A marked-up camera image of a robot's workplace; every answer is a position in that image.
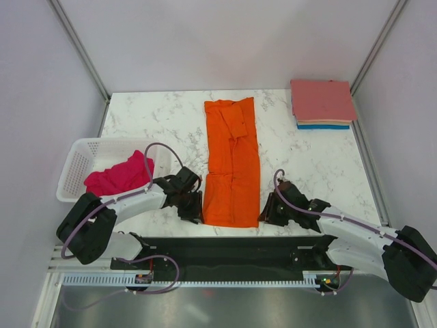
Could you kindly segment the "orange t-shirt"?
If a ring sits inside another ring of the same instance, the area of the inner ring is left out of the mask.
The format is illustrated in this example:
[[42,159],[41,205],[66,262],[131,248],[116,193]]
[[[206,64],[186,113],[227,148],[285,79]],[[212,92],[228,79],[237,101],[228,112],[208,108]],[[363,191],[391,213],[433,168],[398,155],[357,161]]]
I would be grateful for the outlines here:
[[204,103],[208,174],[204,223],[256,228],[260,210],[260,160],[254,98]]

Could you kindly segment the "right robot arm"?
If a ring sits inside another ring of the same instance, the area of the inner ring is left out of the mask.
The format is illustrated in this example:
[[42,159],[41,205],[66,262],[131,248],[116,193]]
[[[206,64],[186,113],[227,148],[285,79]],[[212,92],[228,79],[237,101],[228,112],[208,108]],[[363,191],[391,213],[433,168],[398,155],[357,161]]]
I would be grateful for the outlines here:
[[400,230],[349,217],[324,200],[312,200],[280,180],[268,196],[260,221],[286,226],[290,221],[324,236],[313,251],[314,264],[347,266],[386,280],[401,296],[420,303],[436,283],[436,252],[408,225]]

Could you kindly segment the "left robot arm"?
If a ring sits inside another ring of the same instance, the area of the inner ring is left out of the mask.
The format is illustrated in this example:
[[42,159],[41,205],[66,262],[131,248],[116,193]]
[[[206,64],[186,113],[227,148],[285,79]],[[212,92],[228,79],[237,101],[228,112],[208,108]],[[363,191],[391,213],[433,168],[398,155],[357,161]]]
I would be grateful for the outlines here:
[[113,196],[84,193],[59,225],[61,257],[88,265],[97,259],[115,258],[142,269],[150,261],[145,241],[135,232],[117,233],[114,227],[137,215],[167,207],[180,219],[201,223],[202,179],[187,167],[175,175],[153,179],[143,187]]

